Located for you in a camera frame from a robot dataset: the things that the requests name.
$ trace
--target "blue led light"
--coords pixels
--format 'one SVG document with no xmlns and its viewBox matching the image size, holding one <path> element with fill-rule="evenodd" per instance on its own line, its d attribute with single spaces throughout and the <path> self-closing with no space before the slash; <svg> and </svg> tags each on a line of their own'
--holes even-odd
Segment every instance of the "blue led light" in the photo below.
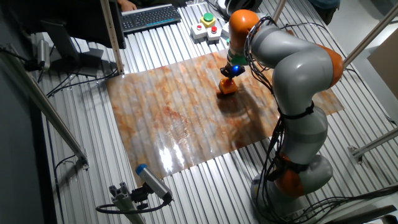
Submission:
<svg viewBox="0 0 398 224">
<path fill-rule="evenodd" d="M 239 71 L 239 65 L 235 65 L 233 68 L 234 72 L 238 72 Z"/>
</svg>

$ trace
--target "desk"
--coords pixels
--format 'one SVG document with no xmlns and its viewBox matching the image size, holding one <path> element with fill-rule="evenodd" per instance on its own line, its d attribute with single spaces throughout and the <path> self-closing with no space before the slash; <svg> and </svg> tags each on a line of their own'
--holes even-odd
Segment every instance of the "desk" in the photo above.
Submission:
<svg viewBox="0 0 398 224">
<path fill-rule="evenodd" d="M 275 0 L 265 0 L 260 10 L 273 14 L 276 5 Z M 141 72 L 227 48 L 223 40 L 210 46 L 205 42 L 193 44 L 190 40 L 190 25 L 208 11 L 211 9 L 206 4 L 188 6 L 179 9 L 182 15 L 179 24 L 128 35 L 127 49 L 121 51 L 125 71 Z M 278 24 L 301 22 L 322 23 L 307 0 L 289 0 Z M 217 21 L 217 24 L 222 26 L 224 22 Z M 293 30 L 299 38 L 339 52 L 330 37 L 316 27 L 295 27 Z M 111 49 L 89 45 L 106 50 L 104 59 L 113 57 Z M 45 76 L 41 83 L 43 91 L 49 92 L 64 77 Z M 85 77 L 77 77 L 72 83 L 85 80 Z M 328 138 L 320 154 L 330 160 L 334 175 L 326 186 L 304 198 L 308 203 L 334 195 L 364 194 L 398 181 L 398 144 L 395 140 L 370 151 L 362 165 L 358 165 L 346 150 L 349 145 L 363 146 L 393 129 L 383 122 L 384 116 L 369 93 L 355 74 L 348 72 L 344 72 L 333 91 L 345 109 L 328 116 Z M 110 185 L 125 181 L 130 189 L 136 187 L 104 83 L 74 86 L 72 90 L 57 93 L 50 101 L 86 149 L 90 160 L 88 171 L 75 170 L 72 163 L 75 159 L 58 168 L 65 223 L 128 223 L 124 216 L 95 211 L 97 205 L 111 203 Z M 72 155 L 53 127 L 43 124 L 49 158 L 47 130 L 51 135 L 55 163 Z M 145 214 L 147 223 L 257 223 L 249 188 L 251 180 L 261 171 L 266 146 L 266 141 L 257 142 L 166 177 L 164 181 L 170 186 L 175 202 L 171 207 Z M 56 194 L 54 198 L 61 223 Z M 156 196 L 150 197 L 150 207 L 159 204 Z"/>
</svg>

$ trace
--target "monitor stand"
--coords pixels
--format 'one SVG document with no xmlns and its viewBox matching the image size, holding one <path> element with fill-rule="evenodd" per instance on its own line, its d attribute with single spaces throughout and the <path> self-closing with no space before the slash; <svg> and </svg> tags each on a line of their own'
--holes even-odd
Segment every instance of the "monitor stand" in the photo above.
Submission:
<svg viewBox="0 0 398 224">
<path fill-rule="evenodd" d="M 51 20 L 41 22 L 60 54 L 53 57 L 55 60 L 50 64 L 51 70 L 91 77 L 97 76 L 103 62 L 101 59 L 103 50 L 89 48 L 90 51 L 79 53 L 65 28 L 65 22 Z M 111 62 L 111 65 L 116 68 L 116 63 Z"/>
</svg>

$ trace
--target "gray robot arm segment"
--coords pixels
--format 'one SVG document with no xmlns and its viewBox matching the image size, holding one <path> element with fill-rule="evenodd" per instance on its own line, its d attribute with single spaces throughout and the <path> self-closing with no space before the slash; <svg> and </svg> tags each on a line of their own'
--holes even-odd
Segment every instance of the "gray robot arm segment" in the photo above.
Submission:
<svg viewBox="0 0 398 224">
<path fill-rule="evenodd" d="M 333 175 L 330 163 L 317 155 L 325 142 L 328 123 L 318 107 L 306 112 L 314 94 L 327 90 L 333 81 L 333 61 L 319 45 L 298 39 L 275 26 L 262 26 L 251 42 L 253 57 L 263 66 L 274 68 L 272 87 L 285 123 L 280 153 L 294 164 L 306 166 L 299 172 L 302 192 L 292 192 L 289 181 L 276 180 L 276 188 L 289 197 L 308 194 L 325 185 Z"/>
</svg>

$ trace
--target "marble-patterned sheet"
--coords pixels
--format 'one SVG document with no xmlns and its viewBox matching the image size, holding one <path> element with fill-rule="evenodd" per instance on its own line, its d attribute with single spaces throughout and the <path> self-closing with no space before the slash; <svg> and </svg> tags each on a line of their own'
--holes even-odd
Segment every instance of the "marble-patterned sheet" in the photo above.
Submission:
<svg viewBox="0 0 398 224">
<path fill-rule="evenodd" d="M 222 51 L 108 80 L 133 170 L 146 163 L 165 177 L 272 135 L 279 115 L 273 96 L 250 71 L 235 78 L 237 93 L 220 96 L 225 64 Z M 266 75 L 271 80 L 272 70 Z M 313 100 L 326 114 L 343 109 L 332 90 Z"/>
</svg>

